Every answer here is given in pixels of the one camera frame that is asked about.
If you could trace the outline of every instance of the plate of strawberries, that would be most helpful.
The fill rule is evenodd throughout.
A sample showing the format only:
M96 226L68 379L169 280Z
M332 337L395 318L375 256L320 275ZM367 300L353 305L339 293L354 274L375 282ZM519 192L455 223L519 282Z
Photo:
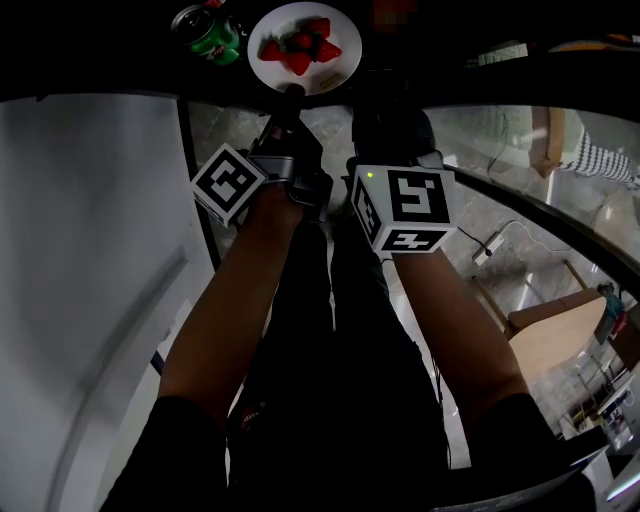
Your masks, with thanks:
M344 83L358 67L362 39L353 22L325 4L296 2L267 14L247 45L249 64L269 87L302 85L308 96Z

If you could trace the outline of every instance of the black pants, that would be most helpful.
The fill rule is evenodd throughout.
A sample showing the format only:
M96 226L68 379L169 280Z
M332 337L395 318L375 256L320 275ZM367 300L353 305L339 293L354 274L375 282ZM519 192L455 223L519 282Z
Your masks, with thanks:
M304 438L318 430L342 447L347 473L350 460L361 467L371 457L423 454L427 443L446 467L440 408L421 353L389 302L380 260L355 217L334 241L330 281L324 233L306 223L295 232L267 334L229 417L231 482L265 444L313 445L317 452L306 449L305 457L324 457L326 444ZM255 412L260 420L247 432ZM398 468L398 478L412 480L410 466ZM405 467L413 473L403 475Z

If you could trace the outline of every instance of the cable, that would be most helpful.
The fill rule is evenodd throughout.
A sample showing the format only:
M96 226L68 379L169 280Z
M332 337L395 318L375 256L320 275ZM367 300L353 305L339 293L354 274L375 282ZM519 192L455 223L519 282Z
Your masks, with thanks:
M458 229L466 236L468 236L469 238L471 238L471 240L473 240L474 242L479 243L483 248L484 248L484 253L487 255L487 258L490 258L493 253L491 252L491 249L489 249L485 244L483 244L480 240L478 240L477 238L471 236L469 233L467 233L464 229L462 229L460 226L458 226Z
M533 236L531 235L531 231L529 231L529 228L527 226L525 226L522 222L520 222L519 220L510 220L509 222L507 222L504 226L502 226L502 228L498 231L498 235L502 235L509 226L511 226L512 224L518 224L519 226L522 226L522 228L524 228L524 230L527 232L527 235L529 236L529 238L531 239L531 241L534 244L538 244L541 245L542 247L544 247L548 252L551 253L556 253L556 252L571 252L573 251L572 248L569 249L549 249L545 244L543 244L542 242L540 242L539 240L536 240L535 238L533 238Z
M500 106L498 108L502 111L502 118L504 119L504 125L502 128L502 136L504 137L504 142L502 143L502 149L500 150L500 152L496 156L494 156L491 162L489 162L489 165L487 165L487 174L489 175L489 178L491 180L493 180L493 178L491 178L491 168L493 167L493 164L498 161L498 158L500 158L502 156L502 153L504 153L504 150L507 149L509 120L507 119L507 113L504 111L504 109Z

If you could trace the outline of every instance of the power strip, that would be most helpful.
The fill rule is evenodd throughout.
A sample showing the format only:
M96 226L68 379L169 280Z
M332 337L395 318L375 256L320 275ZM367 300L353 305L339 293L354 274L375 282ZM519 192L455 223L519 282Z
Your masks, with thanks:
M491 254L493 254L496 252L498 247L502 245L503 242L504 238L502 237L502 235L500 233L494 233L485 245L487 246L487 249L491 251ZM485 251L486 249L484 247L481 247L480 249L478 249L478 252L473 255L473 261L476 262L476 265L481 266L485 261L489 259L489 256L487 256Z

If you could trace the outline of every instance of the black sleeve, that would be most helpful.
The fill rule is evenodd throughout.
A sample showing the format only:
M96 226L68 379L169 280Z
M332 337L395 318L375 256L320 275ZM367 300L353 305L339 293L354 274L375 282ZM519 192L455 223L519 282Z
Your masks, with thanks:
M160 398L101 510L221 507L225 449L225 436L209 414L184 398Z
M542 481L561 467L559 443L529 394L504 398L480 419L468 439L474 469L518 485Z

